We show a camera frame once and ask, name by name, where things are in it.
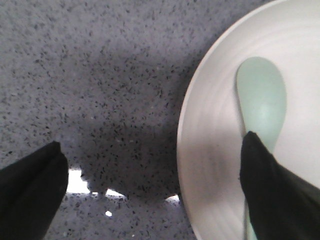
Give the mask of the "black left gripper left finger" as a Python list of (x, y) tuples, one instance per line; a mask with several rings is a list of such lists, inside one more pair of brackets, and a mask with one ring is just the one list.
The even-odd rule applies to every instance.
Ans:
[(53, 141), (0, 171), (0, 238), (41, 240), (65, 196), (68, 160)]

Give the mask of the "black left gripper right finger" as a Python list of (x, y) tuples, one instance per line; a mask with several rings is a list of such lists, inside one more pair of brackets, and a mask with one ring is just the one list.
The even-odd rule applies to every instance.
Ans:
[(318, 240), (320, 190), (280, 165), (258, 135), (242, 141), (240, 184), (259, 240)]

